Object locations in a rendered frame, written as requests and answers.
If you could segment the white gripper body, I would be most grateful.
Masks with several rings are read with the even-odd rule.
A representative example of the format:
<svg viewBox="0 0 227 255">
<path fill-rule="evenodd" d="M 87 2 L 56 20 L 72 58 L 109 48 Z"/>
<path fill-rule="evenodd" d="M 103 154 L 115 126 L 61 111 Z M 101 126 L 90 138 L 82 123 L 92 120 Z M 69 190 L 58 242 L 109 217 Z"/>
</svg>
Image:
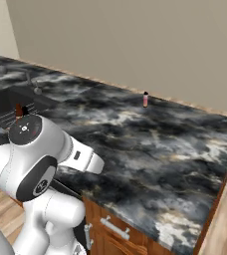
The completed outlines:
<svg viewBox="0 0 227 255">
<path fill-rule="evenodd" d="M 86 172 L 100 174 L 104 169 L 104 165 L 105 162 L 96 153 L 93 153 Z"/>
</svg>

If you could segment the brown bottle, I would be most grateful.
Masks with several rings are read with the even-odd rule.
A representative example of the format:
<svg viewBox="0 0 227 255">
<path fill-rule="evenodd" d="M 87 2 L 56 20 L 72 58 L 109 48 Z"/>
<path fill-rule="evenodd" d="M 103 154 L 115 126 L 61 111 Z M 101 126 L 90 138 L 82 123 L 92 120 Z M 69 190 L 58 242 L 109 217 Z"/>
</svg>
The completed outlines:
<svg viewBox="0 0 227 255">
<path fill-rule="evenodd" d="M 20 104 L 16 104 L 16 120 L 21 118 L 23 115 L 22 107 Z"/>
</svg>

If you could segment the grey sink tap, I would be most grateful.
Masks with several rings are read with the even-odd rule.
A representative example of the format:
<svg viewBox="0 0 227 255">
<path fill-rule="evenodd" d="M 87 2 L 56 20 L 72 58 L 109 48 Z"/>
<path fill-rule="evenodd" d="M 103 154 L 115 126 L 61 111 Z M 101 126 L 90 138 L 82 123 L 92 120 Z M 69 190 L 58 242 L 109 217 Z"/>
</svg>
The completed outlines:
<svg viewBox="0 0 227 255">
<path fill-rule="evenodd" d="M 41 95 L 42 94 L 42 89 L 38 86 L 37 82 L 33 82 L 31 79 L 31 75 L 30 72 L 26 69 L 23 68 L 17 68 L 17 67 L 8 67 L 8 66 L 4 66 L 4 65 L 0 65 L 0 74 L 1 75 L 5 75 L 7 74 L 9 71 L 17 71 L 17 72 L 22 72 L 25 74 L 26 77 L 26 82 L 27 85 L 33 88 L 33 92 L 36 95 Z"/>
</svg>

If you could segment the dark sink basin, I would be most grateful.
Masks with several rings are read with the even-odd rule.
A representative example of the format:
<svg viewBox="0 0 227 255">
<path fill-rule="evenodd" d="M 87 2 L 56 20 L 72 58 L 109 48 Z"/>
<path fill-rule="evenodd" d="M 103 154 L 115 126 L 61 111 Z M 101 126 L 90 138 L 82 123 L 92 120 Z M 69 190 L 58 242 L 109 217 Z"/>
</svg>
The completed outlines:
<svg viewBox="0 0 227 255">
<path fill-rule="evenodd" d="M 16 105 L 27 109 L 28 114 L 38 114 L 55 107 L 58 102 L 36 95 L 28 87 L 13 86 L 0 91 L 0 135 L 16 120 Z"/>
</svg>

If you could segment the wooden drawer front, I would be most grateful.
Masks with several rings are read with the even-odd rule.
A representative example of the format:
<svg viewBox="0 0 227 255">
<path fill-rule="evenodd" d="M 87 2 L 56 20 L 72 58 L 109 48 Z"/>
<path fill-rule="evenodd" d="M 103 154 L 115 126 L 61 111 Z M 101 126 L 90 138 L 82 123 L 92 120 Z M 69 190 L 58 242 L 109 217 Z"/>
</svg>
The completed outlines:
<svg viewBox="0 0 227 255">
<path fill-rule="evenodd" d="M 99 255 L 97 247 L 98 235 L 108 235 L 111 237 L 119 238 L 120 240 L 124 240 L 118 234 L 114 233 L 112 230 L 101 224 L 101 218 L 106 218 L 108 215 L 111 217 L 110 222 L 121 230 L 125 230 L 127 227 L 130 229 L 129 239 L 124 241 L 129 241 L 132 244 L 143 246 L 147 251 L 147 255 L 175 255 L 160 244 L 154 242 L 145 234 L 139 232 L 134 227 L 114 216 L 108 210 L 97 205 L 95 202 L 90 201 L 85 197 L 83 197 L 83 201 L 86 206 L 86 221 L 88 224 L 93 224 L 93 227 L 90 230 L 90 235 L 94 240 L 94 244 L 90 250 L 90 255 Z"/>
</svg>

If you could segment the wooden cupboard door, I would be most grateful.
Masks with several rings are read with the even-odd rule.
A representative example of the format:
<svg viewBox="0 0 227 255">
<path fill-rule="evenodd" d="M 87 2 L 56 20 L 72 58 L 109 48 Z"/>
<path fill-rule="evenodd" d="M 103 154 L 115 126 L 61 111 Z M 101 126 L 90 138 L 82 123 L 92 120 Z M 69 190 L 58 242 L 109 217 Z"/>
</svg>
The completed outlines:
<svg viewBox="0 0 227 255">
<path fill-rule="evenodd" d="M 147 255 L 143 246 L 132 244 L 129 241 L 108 235 L 98 235 L 97 238 L 99 255 Z"/>
</svg>

